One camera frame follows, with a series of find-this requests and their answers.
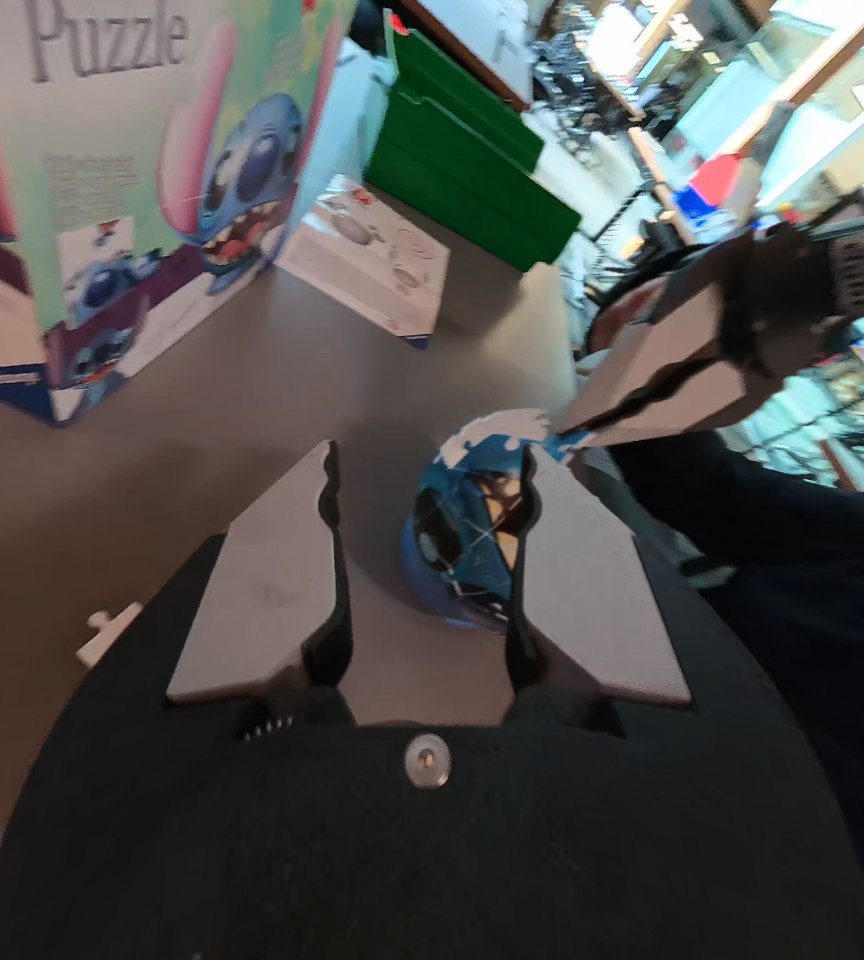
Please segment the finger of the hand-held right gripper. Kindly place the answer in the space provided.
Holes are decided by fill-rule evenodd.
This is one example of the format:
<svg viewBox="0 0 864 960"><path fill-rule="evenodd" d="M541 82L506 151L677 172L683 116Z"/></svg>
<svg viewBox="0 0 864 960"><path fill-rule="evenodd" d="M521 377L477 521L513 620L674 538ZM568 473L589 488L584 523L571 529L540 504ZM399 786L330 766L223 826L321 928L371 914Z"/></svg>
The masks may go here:
<svg viewBox="0 0 864 960"><path fill-rule="evenodd" d="M636 385L630 370L606 360L562 414L562 431L590 434L595 447L676 436L721 413L745 394L740 372L723 361L666 366Z"/></svg>
<svg viewBox="0 0 864 960"><path fill-rule="evenodd" d="M621 330L598 366L615 360L639 385L667 366L726 362L742 375L745 394L694 428L721 428L745 420L750 416L747 375L738 360L727 357L723 328L729 295L744 279L749 256L750 234L738 232L684 260L667 278L649 314Z"/></svg>

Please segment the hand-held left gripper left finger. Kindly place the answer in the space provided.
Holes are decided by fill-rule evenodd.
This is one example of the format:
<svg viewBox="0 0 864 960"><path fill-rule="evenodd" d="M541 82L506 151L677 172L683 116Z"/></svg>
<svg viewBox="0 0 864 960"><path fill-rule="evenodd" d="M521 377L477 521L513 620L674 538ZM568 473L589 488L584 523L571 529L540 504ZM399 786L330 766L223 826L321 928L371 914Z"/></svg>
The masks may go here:
<svg viewBox="0 0 864 960"><path fill-rule="evenodd" d="M316 445L227 528L167 688L171 703L336 689L353 656L339 448Z"/></svg>

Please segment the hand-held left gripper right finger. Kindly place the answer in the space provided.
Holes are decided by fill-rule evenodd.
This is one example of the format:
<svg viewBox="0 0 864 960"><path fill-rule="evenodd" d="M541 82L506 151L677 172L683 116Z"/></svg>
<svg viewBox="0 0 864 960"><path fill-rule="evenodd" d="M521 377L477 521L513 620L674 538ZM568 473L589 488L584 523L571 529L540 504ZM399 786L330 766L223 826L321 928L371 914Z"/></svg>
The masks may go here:
<svg viewBox="0 0 864 960"><path fill-rule="evenodd" d="M518 539L507 660L516 685L568 660L598 695L692 702L630 529L542 446L524 451L532 512Z"/></svg>

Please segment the cartoon printed puzzle box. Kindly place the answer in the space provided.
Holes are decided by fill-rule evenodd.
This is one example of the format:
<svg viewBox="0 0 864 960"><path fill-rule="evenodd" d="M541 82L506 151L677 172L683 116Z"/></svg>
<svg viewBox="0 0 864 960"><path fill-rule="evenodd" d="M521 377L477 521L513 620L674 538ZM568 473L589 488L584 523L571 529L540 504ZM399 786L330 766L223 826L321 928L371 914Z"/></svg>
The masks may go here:
<svg viewBox="0 0 864 960"><path fill-rule="evenodd" d="M0 402L75 420L271 265L355 6L0 1Z"/></svg>

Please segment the white instruction leaflet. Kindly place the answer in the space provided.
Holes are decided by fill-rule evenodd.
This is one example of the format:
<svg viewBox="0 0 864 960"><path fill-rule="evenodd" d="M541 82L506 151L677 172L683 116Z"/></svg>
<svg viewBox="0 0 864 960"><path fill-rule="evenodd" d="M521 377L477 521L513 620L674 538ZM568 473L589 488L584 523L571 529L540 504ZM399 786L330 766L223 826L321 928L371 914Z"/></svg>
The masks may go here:
<svg viewBox="0 0 864 960"><path fill-rule="evenodd" d="M337 174L276 259L279 268L424 350L435 331L450 249L365 186Z"/></svg>

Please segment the person's dark clothing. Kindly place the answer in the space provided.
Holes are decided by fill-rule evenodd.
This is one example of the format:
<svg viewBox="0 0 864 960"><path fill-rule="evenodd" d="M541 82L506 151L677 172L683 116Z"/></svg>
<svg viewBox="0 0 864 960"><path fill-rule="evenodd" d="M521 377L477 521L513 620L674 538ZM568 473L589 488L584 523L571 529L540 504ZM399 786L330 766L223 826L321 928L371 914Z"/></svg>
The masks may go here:
<svg viewBox="0 0 864 960"><path fill-rule="evenodd" d="M716 433L609 454L653 518L734 570L703 596L797 716L864 872L864 492L770 470Z"/></svg>

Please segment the person's right hand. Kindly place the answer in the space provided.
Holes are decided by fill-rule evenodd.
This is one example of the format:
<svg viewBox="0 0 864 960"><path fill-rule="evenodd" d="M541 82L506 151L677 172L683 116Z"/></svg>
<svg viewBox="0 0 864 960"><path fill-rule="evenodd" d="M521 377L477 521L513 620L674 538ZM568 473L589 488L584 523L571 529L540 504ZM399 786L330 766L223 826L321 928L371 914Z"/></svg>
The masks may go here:
<svg viewBox="0 0 864 960"><path fill-rule="evenodd" d="M663 294L667 282L664 277L650 280L600 310L588 331L587 352L597 354L609 349L624 327L647 316L656 300Z"/></svg>

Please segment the green plastic bin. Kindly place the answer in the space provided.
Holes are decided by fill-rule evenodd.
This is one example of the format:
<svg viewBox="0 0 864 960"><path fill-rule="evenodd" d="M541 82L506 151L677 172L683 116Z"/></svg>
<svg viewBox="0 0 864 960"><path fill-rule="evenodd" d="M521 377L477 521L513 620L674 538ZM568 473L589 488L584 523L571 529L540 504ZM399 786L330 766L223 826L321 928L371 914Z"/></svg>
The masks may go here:
<svg viewBox="0 0 864 960"><path fill-rule="evenodd" d="M394 81L366 182L526 273L553 264L581 215L534 171L543 139L391 10Z"/></svg>

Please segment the group of white puzzle pieces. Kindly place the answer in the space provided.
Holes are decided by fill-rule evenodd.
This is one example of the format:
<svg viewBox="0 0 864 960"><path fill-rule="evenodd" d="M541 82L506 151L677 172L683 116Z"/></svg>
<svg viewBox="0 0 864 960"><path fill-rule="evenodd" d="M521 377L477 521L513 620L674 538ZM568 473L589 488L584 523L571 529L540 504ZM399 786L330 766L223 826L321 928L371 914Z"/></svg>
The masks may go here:
<svg viewBox="0 0 864 960"><path fill-rule="evenodd" d="M70 654L91 670L144 609L135 601L88 613L84 601L70 596L0 591L0 666L36 666Z"/></svg>

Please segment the blue puzzle ball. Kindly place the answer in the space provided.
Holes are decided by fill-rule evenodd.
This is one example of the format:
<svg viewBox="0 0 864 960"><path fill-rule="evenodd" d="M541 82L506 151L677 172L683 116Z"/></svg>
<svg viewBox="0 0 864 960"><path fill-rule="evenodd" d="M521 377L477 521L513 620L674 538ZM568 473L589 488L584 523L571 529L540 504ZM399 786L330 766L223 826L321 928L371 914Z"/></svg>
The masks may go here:
<svg viewBox="0 0 864 960"><path fill-rule="evenodd" d="M494 547L513 575L525 521L524 450L537 445L567 465L591 447L590 438L583 431L552 433L540 409L500 411L462 426L426 467L407 517L426 562L456 576L471 572L478 549Z"/></svg>

